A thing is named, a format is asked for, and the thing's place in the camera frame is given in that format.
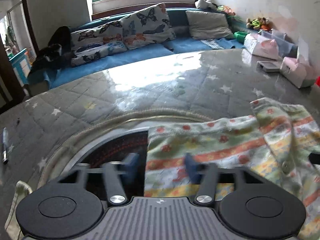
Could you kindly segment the green patterned child's garment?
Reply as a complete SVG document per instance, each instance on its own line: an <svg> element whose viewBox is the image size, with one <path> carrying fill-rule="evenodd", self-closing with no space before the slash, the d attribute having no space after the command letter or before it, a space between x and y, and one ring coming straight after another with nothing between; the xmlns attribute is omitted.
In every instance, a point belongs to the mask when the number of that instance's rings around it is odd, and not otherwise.
<svg viewBox="0 0 320 240"><path fill-rule="evenodd" d="M302 239L319 239L319 125L302 105L270 98L251 102L252 114L198 123L161 124L148 131L144 196L195 194L184 168L187 153L220 168L244 165L298 197L306 208Z"/></svg>

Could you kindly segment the round black induction cooktop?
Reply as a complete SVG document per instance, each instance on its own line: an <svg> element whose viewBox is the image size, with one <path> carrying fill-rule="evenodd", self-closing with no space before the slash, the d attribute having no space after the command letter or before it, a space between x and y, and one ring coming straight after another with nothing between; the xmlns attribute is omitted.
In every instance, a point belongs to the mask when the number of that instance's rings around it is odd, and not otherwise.
<svg viewBox="0 0 320 240"><path fill-rule="evenodd" d="M89 164L91 168L111 161L122 161L130 153L139 154L139 165L146 164L148 146L148 127L129 130L116 129L95 139L79 150L65 166L67 172L77 164Z"/></svg>

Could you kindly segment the black marker pen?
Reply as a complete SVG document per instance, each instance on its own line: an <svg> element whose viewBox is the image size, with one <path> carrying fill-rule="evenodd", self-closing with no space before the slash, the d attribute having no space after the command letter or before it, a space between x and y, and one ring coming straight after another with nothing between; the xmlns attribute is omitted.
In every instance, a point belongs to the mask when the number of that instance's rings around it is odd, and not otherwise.
<svg viewBox="0 0 320 240"><path fill-rule="evenodd" d="M8 163L8 130L7 128L3 128L2 133L2 162L4 165Z"/></svg>

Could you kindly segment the red plastic stool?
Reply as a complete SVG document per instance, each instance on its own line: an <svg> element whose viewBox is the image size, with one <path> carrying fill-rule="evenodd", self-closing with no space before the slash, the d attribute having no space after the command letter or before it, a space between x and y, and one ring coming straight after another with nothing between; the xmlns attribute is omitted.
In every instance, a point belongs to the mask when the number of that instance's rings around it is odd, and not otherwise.
<svg viewBox="0 0 320 240"><path fill-rule="evenodd" d="M318 87L320 87L320 76L317 77L315 84L316 84Z"/></svg>

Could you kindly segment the pink green tissue pack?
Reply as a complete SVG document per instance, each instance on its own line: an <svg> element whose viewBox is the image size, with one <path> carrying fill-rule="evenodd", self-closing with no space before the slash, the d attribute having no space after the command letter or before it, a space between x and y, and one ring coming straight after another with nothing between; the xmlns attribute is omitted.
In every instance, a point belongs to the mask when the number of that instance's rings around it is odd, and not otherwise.
<svg viewBox="0 0 320 240"><path fill-rule="evenodd" d="M298 40L297 56L284 57L280 72L298 89L311 87L315 83L317 76L309 61L309 46L301 37Z"/></svg>

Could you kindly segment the blue white cabinet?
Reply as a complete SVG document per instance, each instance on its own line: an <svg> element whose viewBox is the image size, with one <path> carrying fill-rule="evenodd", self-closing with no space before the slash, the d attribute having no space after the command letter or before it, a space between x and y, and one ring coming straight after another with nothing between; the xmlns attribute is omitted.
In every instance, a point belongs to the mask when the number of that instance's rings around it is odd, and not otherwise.
<svg viewBox="0 0 320 240"><path fill-rule="evenodd" d="M31 69L27 49L24 48L21 50L19 53L10 58L9 61L20 85L22 87L27 85L28 75Z"/></svg>

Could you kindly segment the black clothing pile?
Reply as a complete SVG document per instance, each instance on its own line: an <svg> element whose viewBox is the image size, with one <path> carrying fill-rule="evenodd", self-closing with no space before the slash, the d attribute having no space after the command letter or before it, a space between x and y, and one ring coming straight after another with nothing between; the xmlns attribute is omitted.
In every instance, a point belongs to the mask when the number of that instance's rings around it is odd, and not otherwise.
<svg viewBox="0 0 320 240"><path fill-rule="evenodd" d="M61 26L50 38L48 46L38 51L29 74L43 69L61 69L71 62L72 56L71 29Z"/></svg>

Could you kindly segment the pink tissue pack far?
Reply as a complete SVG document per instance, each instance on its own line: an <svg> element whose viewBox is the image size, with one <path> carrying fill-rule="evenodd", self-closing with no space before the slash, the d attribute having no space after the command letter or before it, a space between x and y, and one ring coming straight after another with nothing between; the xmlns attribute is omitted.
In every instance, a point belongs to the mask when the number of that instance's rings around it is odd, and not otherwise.
<svg viewBox="0 0 320 240"><path fill-rule="evenodd" d="M247 51L255 56L276 60L279 56L279 47L274 39L259 34L247 34L244 40Z"/></svg>

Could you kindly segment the clear plastic storage bin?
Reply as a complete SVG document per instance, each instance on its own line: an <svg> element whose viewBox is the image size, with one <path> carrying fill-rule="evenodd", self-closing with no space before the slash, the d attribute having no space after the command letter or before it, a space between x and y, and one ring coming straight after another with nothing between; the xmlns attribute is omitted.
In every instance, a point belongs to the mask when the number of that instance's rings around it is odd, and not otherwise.
<svg viewBox="0 0 320 240"><path fill-rule="evenodd" d="M269 38L269 39L276 41L276 43L278 45L280 57L293 57L293 58L295 58L297 56L298 46L295 45L294 43L291 43L291 42L289 42L279 36L272 35L271 33L266 32L264 30L259 31L258 33L265 38Z"/></svg>

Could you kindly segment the long butterfly print cushion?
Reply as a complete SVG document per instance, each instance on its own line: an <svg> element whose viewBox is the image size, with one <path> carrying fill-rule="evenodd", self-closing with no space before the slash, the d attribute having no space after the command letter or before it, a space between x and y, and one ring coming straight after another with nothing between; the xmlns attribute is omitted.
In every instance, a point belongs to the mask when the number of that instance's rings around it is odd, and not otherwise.
<svg viewBox="0 0 320 240"><path fill-rule="evenodd" d="M74 31L71 33L71 42L71 65L73 67L127 51L120 21Z"/></svg>

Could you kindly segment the green plastic bowl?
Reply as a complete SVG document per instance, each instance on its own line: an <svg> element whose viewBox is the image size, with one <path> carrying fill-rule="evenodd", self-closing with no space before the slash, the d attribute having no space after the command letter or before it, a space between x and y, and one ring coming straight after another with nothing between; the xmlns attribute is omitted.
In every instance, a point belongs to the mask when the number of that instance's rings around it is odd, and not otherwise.
<svg viewBox="0 0 320 240"><path fill-rule="evenodd" d="M243 44L247 35L248 35L247 32L236 31L236 32L234 33L234 38L235 38L239 43Z"/></svg>

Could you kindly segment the colourful plush toy pile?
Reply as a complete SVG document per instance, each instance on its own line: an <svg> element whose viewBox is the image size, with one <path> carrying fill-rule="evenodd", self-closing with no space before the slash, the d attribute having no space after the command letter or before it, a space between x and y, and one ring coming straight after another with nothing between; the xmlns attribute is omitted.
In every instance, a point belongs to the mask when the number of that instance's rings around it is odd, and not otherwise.
<svg viewBox="0 0 320 240"><path fill-rule="evenodd" d="M246 27L248 29L253 29L256 31L264 30L264 31L270 31L271 27L270 27L270 20L269 18L265 18L265 17L257 17L253 20L251 19L247 19L246 20Z"/></svg>

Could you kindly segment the grey plain cushion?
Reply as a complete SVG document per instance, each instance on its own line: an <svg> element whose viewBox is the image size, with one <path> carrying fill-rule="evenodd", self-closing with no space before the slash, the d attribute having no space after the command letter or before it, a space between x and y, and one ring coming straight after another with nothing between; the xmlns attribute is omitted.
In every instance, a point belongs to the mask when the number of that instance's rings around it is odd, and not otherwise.
<svg viewBox="0 0 320 240"><path fill-rule="evenodd" d="M193 39L234 38L224 14L193 10L187 10L185 13L189 23L189 33Z"/></svg>

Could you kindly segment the large butterfly print cushion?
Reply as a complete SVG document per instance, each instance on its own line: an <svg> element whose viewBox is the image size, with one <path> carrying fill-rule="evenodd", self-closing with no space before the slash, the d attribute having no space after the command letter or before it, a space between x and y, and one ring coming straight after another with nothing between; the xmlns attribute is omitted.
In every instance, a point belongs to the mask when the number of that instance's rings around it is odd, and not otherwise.
<svg viewBox="0 0 320 240"><path fill-rule="evenodd" d="M164 3L134 12L120 21L124 44L129 50L176 38Z"/></svg>

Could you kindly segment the black white plush toy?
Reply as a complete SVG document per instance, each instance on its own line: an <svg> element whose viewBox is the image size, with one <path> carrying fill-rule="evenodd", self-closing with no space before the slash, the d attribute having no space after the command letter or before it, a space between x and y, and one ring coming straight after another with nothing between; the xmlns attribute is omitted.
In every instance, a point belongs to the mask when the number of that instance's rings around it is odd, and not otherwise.
<svg viewBox="0 0 320 240"><path fill-rule="evenodd" d="M195 8L202 10L216 10L217 5L213 3L211 0L195 0L194 2Z"/></svg>

